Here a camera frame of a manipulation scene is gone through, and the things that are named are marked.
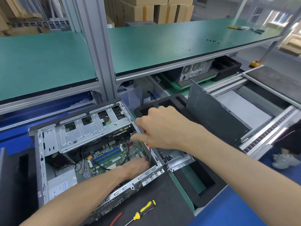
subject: white label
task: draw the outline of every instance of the white label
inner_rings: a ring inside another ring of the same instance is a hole
[[[114,163],[113,165],[107,167],[107,169],[112,170],[112,169],[114,169],[115,167],[116,167],[116,163]]]
[[[112,162],[115,162],[115,161],[117,161],[117,160],[119,160],[119,159],[121,159],[121,157],[118,157],[118,158],[112,160]]]
[[[54,199],[57,195],[61,194],[68,189],[68,183],[64,182],[49,190],[49,200]]]

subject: screwdriver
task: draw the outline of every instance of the screwdriver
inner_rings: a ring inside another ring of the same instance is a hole
[[[142,216],[144,216],[145,214],[147,214],[147,212],[149,212],[150,210],[152,210],[153,208],[155,208],[155,206],[156,206],[156,202],[154,200],[150,201],[146,206],[144,206],[140,210],[140,212],[136,212],[134,218],[129,223],[127,223],[125,226],[129,225],[132,221],[140,220],[140,218]]]

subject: motherboard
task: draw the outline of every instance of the motherboard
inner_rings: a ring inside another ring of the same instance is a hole
[[[108,170],[112,170],[134,158],[146,158],[149,160],[139,142],[125,142],[121,139],[113,140],[103,145],[99,151],[90,152],[86,158],[85,166],[88,175],[94,177]]]

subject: green workbench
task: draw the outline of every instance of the green workbench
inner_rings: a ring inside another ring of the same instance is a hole
[[[279,35],[268,28],[259,35],[228,25],[254,26],[240,19],[217,19],[109,29],[114,71],[118,75]],[[95,79],[83,36],[52,32],[0,38],[0,101]]]

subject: person's right hand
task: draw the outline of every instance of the person's right hand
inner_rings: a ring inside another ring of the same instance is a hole
[[[136,133],[131,140],[145,142],[156,148],[186,152],[190,140],[200,139],[202,133],[208,133],[203,126],[191,122],[172,106],[150,108],[147,116],[136,119],[136,124],[149,135]]]

